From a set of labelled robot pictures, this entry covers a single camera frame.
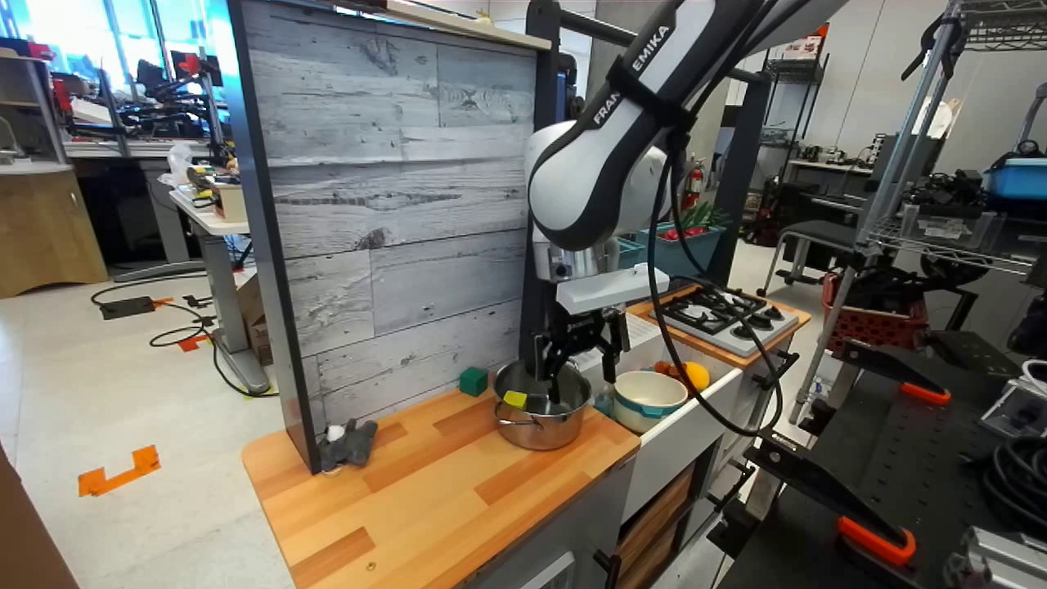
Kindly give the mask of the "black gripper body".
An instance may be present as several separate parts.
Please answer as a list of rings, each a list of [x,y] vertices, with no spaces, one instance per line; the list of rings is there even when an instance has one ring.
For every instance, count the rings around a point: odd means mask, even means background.
[[[622,311],[559,315],[540,344],[540,374],[553,376],[571,356],[595,351],[604,374],[612,376],[624,348],[628,327]]]

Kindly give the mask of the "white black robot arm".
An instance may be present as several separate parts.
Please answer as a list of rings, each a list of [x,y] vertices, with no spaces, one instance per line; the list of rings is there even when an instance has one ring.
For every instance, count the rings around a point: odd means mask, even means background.
[[[703,92],[755,49],[792,43],[849,0],[664,0],[606,71],[576,120],[526,142],[526,207],[564,253],[610,243],[664,214],[673,138],[694,128]]]

